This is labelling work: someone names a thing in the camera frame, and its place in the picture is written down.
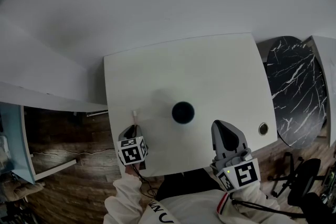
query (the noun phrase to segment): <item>dark wood floor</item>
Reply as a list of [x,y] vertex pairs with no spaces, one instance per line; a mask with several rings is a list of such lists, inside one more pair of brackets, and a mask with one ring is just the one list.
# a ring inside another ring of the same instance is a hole
[[[41,223],[102,223],[106,214],[104,200],[116,191],[112,182],[120,178],[116,153],[107,114],[89,117],[84,114],[74,116],[70,112],[56,112],[25,108],[26,132],[30,153],[35,153],[33,165],[36,172],[52,166],[77,159],[77,164],[46,177],[43,191],[28,196],[30,207]],[[82,152],[96,153],[75,154]],[[269,194],[274,186],[267,182],[268,175],[283,174],[288,171],[289,163],[284,162],[283,154],[290,151],[297,160],[320,158],[320,174],[334,163],[334,148],[314,143],[306,150],[292,150],[282,141],[275,142],[254,152],[258,157],[262,190]],[[159,187],[162,177],[151,178],[153,187]],[[319,183],[313,189],[320,192]],[[299,211],[289,207],[286,195],[278,199],[282,209]],[[142,205],[149,199],[143,196]]]

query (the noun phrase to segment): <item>black chair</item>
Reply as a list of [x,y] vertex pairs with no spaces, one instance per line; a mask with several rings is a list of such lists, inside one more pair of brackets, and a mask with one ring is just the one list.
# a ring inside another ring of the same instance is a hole
[[325,179],[325,176],[318,176],[321,160],[309,159],[305,162],[302,157],[299,157],[300,164],[295,169],[293,155],[289,152],[286,152],[285,156],[290,157],[290,173],[288,176],[284,177],[268,177],[269,181],[287,180],[287,182],[283,184],[281,191],[279,193],[273,191],[272,195],[275,198],[278,198],[285,191],[285,189],[289,187],[291,192],[288,195],[288,204],[292,206],[300,206],[302,197],[310,191],[314,182],[316,180]]

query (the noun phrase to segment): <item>black pants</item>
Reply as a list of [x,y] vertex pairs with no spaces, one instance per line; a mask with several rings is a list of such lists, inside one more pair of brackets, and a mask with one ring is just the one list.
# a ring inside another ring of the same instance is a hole
[[169,197],[200,193],[212,189],[222,190],[204,169],[185,172],[184,175],[181,173],[166,175],[157,191],[156,200],[161,201]]

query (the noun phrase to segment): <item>black marble table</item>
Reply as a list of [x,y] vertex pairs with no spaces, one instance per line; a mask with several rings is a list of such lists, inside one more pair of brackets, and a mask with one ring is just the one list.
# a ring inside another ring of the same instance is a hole
[[313,51],[295,37],[281,37],[268,54],[266,73],[280,137],[293,148],[308,147],[327,112],[324,77]]

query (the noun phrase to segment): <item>black cup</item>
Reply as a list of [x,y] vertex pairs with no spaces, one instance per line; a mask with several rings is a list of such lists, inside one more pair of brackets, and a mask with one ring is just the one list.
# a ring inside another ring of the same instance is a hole
[[186,124],[194,118],[195,110],[191,104],[179,102],[173,107],[172,116],[177,123]]

